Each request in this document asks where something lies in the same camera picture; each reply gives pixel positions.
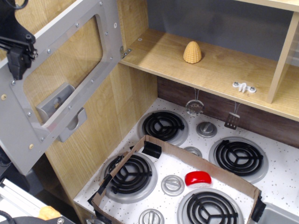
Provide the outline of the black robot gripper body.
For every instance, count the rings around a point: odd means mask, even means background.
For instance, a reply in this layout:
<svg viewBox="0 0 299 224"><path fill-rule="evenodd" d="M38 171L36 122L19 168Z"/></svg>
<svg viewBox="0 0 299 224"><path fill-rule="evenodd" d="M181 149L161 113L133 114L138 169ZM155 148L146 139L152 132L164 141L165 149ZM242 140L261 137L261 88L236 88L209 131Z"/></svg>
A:
<svg viewBox="0 0 299 224"><path fill-rule="evenodd" d="M2 0L0 2L0 48L7 53L13 49L20 50L20 55L26 55L30 60L37 58L34 48L35 36L24 28L17 20L15 13L28 4L27 0L17 3L15 0Z"/></svg>

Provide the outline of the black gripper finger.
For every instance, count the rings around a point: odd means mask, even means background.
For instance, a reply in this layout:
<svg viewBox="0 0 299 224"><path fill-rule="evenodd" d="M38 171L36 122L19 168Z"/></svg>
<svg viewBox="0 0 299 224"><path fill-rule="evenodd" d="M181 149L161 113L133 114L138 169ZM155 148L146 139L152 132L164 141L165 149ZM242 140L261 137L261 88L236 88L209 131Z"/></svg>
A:
<svg viewBox="0 0 299 224"><path fill-rule="evenodd" d="M11 48L7 53L8 67L14 80L22 80L23 74L31 67L31 58L25 49Z"/></svg>

